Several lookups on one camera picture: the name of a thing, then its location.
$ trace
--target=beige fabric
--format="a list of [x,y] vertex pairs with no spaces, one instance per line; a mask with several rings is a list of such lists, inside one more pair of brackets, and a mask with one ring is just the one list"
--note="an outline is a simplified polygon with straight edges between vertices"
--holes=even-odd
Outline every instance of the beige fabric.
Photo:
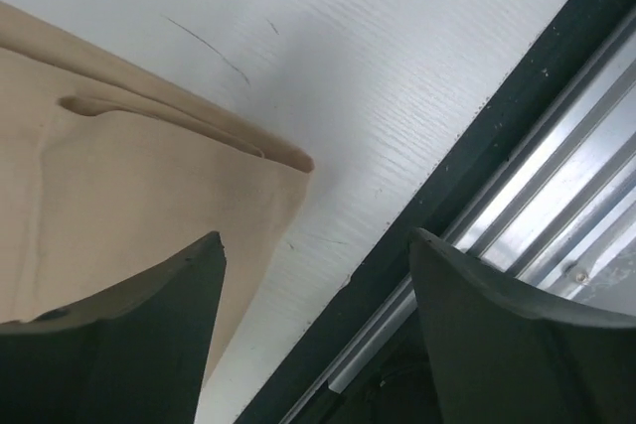
[[217,230],[228,268],[212,369],[311,158],[3,4],[0,101],[0,323],[82,300]]

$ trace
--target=wood grain texture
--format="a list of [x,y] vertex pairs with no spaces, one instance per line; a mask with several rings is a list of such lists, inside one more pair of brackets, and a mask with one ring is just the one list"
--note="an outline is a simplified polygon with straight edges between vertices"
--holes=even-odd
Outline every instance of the wood grain texture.
[[310,198],[200,402],[233,422],[565,0],[4,0],[284,136]]

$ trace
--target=shiny metal surface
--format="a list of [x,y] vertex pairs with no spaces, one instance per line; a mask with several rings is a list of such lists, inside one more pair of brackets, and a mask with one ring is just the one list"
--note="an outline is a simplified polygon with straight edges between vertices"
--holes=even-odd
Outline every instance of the shiny metal surface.
[[[636,315],[635,84],[636,12],[443,238],[556,295]],[[342,392],[415,308],[407,277],[318,387]]]
[[416,308],[415,291],[408,276],[287,412],[281,424],[292,422],[325,382],[332,391],[342,393]]

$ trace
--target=fabric fold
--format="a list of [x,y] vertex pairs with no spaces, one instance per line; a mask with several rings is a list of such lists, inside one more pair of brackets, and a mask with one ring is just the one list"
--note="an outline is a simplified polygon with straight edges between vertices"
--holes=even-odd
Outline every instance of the fabric fold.
[[0,323],[104,292],[218,231],[228,265],[210,372],[302,204],[311,158],[4,4],[0,46]]

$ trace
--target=screw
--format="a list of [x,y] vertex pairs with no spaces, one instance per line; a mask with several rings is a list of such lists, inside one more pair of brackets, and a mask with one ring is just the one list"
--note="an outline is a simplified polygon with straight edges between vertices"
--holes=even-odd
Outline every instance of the screw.
[[589,280],[589,275],[587,275],[587,272],[578,272],[574,276],[574,280],[576,280],[576,282],[578,283],[585,283],[587,282],[587,280]]

